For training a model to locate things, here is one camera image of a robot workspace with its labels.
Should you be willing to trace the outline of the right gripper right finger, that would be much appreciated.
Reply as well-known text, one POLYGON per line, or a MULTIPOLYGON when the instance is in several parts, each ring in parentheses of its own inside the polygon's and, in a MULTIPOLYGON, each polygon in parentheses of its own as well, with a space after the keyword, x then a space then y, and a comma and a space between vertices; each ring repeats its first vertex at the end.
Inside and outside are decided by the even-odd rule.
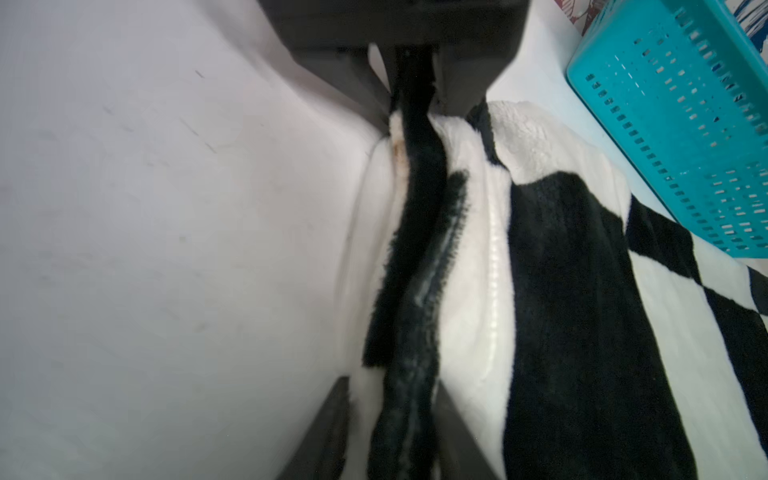
POLYGON ((440 479, 498 479, 443 383, 437 387, 433 417, 440 479))

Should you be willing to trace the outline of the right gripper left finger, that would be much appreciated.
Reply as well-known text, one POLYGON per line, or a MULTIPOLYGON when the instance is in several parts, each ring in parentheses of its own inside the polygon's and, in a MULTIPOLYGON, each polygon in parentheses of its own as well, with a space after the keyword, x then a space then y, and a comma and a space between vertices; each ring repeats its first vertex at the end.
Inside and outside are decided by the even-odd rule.
POLYGON ((345 464, 350 419, 349 377, 339 377, 279 480, 339 479, 345 464))

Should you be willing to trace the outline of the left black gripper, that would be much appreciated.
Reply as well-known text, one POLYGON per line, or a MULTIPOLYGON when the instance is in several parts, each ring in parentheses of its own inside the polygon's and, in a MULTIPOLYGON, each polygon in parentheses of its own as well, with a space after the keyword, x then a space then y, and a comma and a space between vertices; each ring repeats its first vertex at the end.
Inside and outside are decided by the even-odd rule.
POLYGON ((519 50, 527 1, 263 1, 294 61, 386 121, 408 48, 427 55, 435 112, 466 116, 519 50))

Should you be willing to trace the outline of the black white checkered pillowcase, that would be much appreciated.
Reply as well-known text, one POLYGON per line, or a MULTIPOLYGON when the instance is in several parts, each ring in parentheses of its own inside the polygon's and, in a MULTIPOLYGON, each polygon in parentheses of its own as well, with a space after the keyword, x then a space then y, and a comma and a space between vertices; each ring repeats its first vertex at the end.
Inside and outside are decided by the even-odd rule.
POLYGON ((529 103, 437 116, 398 47, 347 250, 345 479, 440 479, 446 390, 499 479, 763 479, 767 280, 529 103))

